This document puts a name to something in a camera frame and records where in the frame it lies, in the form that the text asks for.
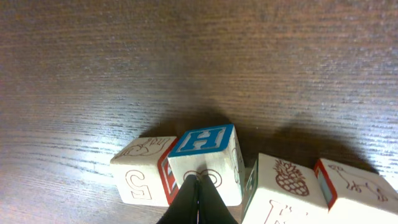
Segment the wooden block pineapple K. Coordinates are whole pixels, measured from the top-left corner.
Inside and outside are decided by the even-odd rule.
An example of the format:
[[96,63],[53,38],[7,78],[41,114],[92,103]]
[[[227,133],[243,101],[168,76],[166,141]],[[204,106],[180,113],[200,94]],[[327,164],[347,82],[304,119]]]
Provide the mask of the wooden block pineapple K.
[[243,223],[323,223],[327,214],[312,169],[258,154],[244,189]]

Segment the wooden block red trim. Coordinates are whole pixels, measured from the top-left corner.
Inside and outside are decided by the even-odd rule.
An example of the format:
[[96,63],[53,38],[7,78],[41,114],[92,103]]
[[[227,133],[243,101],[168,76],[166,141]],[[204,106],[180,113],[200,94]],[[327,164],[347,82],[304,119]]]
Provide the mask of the wooden block red trim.
[[314,171],[328,205],[325,223],[397,224],[397,192],[380,175],[324,158]]

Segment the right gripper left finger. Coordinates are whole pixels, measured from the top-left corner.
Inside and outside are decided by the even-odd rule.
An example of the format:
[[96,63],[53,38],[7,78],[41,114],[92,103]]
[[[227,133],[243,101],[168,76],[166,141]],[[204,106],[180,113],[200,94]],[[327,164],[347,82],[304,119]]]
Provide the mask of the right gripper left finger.
[[157,224],[197,224],[198,184],[197,176],[188,175]]

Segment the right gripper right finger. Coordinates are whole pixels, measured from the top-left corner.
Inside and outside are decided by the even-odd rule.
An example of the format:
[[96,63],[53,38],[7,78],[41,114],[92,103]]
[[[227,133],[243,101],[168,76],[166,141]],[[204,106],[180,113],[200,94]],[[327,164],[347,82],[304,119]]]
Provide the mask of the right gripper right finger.
[[200,177],[198,214],[199,224],[238,224],[224,204],[209,175]]

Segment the wooden block blue H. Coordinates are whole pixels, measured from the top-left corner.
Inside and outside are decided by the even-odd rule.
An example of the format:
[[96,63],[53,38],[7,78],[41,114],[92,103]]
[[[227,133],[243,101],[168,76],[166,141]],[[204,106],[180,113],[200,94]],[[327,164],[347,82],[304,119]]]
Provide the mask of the wooden block blue H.
[[245,167],[233,124],[185,132],[167,159],[178,187],[188,175],[209,175],[225,205],[241,204]]

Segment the wooden block red letter side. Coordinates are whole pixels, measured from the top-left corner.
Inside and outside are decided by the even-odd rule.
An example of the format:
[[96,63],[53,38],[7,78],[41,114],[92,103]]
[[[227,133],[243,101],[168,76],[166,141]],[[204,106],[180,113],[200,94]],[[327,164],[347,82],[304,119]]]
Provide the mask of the wooden block red letter side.
[[124,203],[168,207],[178,185],[168,155],[176,136],[137,138],[110,160],[114,182]]

